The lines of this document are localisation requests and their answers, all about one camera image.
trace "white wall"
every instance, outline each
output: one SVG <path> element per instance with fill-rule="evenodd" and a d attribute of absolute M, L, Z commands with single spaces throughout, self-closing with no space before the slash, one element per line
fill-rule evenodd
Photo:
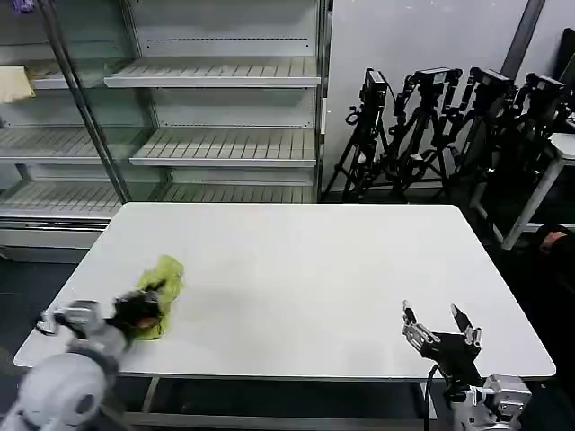
<path fill-rule="evenodd" d="M 459 67 L 465 75 L 472 66 L 499 71 L 525 6 L 526 0 L 334 0 L 323 186 L 351 134 L 344 119 L 350 105 L 359 105 L 367 67 L 380 69 L 396 94 L 403 78 L 419 69 Z M 465 83 L 464 76 L 461 91 Z M 389 128 L 394 124 L 390 95 L 387 101 Z M 418 93 L 408 113 L 416 104 Z"/>
<path fill-rule="evenodd" d="M 566 28 L 575 30 L 575 1 L 546 0 L 519 69 L 517 85 L 521 85 L 531 72 L 540 75 L 553 72 L 561 36 Z"/>

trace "display refrigerator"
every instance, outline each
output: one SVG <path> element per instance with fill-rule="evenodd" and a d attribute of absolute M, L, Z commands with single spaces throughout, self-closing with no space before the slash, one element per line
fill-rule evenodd
<path fill-rule="evenodd" d="M 8 257 L 85 251 L 132 201 L 317 200 L 324 0 L 0 6 L 0 65 L 35 92 L 0 104 Z"/>

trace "refrigerator shelf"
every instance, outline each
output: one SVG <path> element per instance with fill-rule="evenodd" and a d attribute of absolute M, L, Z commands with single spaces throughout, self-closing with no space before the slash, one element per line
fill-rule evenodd
<path fill-rule="evenodd" d="M 117 71 L 118 60 L 81 60 L 77 64 L 78 77 L 85 88 L 103 84 L 104 76 Z M 68 84 L 58 63 L 53 60 L 39 60 L 26 64 L 26 71 L 36 90 L 67 89 Z"/>
<path fill-rule="evenodd" d="M 130 185 L 134 200 L 146 200 L 154 183 Z M 121 207 L 108 181 L 23 180 L 0 196 L 4 217 L 111 219 Z"/>
<path fill-rule="evenodd" d="M 139 128 L 106 128 L 115 160 L 131 156 Z M 0 163 L 102 164 L 85 128 L 0 129 Z"/>
<path fill-rule="evenodd" d="M 311 186 L 248 186 L 216 184 L 173 184 L 164 202 L 287 203 L 315 202 Z"/>
<path fill-rule="evenodd" d="M 109 87 L 270 87 L 320 84 L 315 57 L 144 57 L 107 76 Z"/>
<path fill-rule="evenodd" d="M 314 167 L 315 131 L 160 128 L 130 162 L 152 166 Z"/>

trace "yellow cloth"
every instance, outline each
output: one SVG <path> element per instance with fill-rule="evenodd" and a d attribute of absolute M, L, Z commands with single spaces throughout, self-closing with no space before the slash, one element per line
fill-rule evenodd
<path fill-rule="evenodd" d="M 170 316 L 170 306 L 183 287 L 181 282 L 181 273 L 183 265 L 171 256 L 163 255 L 158 259 L 154 269 L 148 270 L 142 274 L 136 287 L 139 290 L 149 285 L 157 285 L 165 280 L 164 286 L 160 289 L 160 311 L 162 318 L 160 321 L 147 330 L 142 330 L 137 339 L 159 339 L 165 333 L 168 327 L 168 317 Z"/>
<path fill-rule="evenodd" d="M 0 103 L 34 97 L 24 66 L 0 66 Z"/>

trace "green cloth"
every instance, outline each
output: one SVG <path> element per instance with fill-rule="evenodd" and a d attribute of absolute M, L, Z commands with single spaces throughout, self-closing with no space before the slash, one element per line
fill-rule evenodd
<path fill-rule="evenodd" d="M 170 307 L 174 299 L 183 287 L 181 282 L 181 273 L 183 265 L 171 256 L 162 255 L 154 269 L 148 270 L 142 274 L 138 280 L 136 288 L 142 290 L 149 285 L 157 285 L 165 280 L 160 294 L 160 311 L 162 317 L 160 321 L 146 330 L 141 330 L 137 339 L 159 339 L 165 333 L 168 327 L 168 318 L 170 316 Z"/>

